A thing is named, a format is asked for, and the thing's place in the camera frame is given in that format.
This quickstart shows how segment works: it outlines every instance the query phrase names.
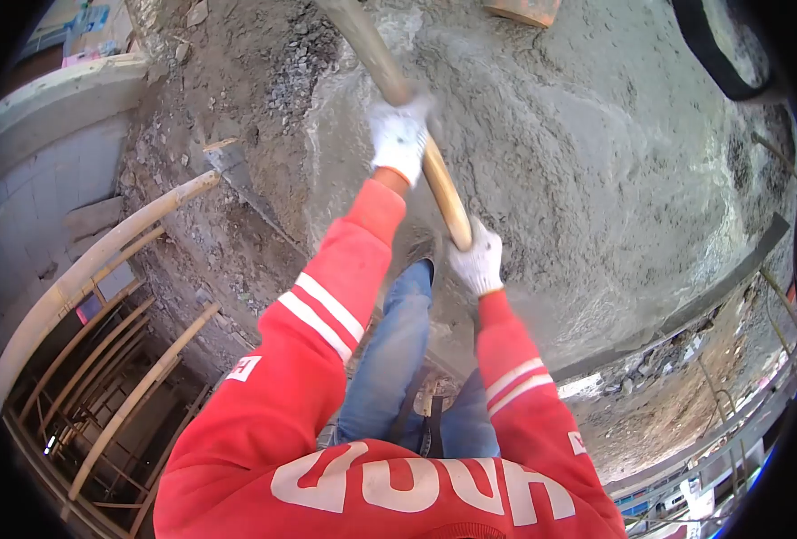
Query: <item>cement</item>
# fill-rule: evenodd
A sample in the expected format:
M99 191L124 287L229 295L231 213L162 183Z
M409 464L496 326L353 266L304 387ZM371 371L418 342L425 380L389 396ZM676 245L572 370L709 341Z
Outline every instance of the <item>cement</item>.
M465 1L366 6L438 98L436 140L469 211L503 236L508 293L551 369L653 329L724 277L772 210L792 215L792 182L749 142L757 130L793 156L787 113L727 102L661 0L564 3L548 30ZM306 115L312 247L368 175L378 95L342 43ZM425 183L408 209L443 231ZM467 374L473 300L444 273L429 349Z

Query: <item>blue jeans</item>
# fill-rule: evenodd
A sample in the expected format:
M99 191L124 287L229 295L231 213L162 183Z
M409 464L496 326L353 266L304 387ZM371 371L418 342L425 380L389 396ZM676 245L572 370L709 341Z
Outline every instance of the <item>blue jeans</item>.
M387 437L413 375L423 365L429 340L431 271L426 260L411 265L386 294L384 319L362 353L339 410L332 444ZM399 445L416 451L422 424L423 417L411 411ZM441 440L447 459L500 456L479 369L443 413Z

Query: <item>glove cuff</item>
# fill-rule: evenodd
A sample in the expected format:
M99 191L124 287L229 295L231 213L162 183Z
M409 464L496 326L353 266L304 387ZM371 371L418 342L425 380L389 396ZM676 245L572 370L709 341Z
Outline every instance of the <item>glove cuff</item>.
M504 283L497 274L476 274L468 280L468 287L477 297L503 289Z
M374 155L372 172L379 167L389 168L400 174L408 185L415 187L416 181L423 171L420 159L421 155L417 154L415 148L388 147L386 150L380 150Z

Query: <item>hand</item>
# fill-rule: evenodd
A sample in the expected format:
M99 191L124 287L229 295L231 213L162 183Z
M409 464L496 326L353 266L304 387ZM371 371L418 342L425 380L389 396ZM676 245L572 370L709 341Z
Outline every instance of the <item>hand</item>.
M477 297L502 290L500 257L504 246L500 236L486 230L476 216L470 217L470 228L474 235L473 245L467 253L462 253L450 242L449 264Z
M419 94L400 107L385 102L372 107L368 125L374 144L373 169L391 168L401 174L411 187L416 185L423 170L423 151L429 138L425 118L432 104L429 94Z

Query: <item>red sweatshirt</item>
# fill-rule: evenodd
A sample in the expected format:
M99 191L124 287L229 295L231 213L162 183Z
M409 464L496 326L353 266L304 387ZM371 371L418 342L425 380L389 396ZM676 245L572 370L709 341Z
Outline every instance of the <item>red sweatshirt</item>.
M503 458L423 459L378 440L315 452L345 394L404 201L369 179L168 460L156 536L626 537L576 421L503 292L477 350Z

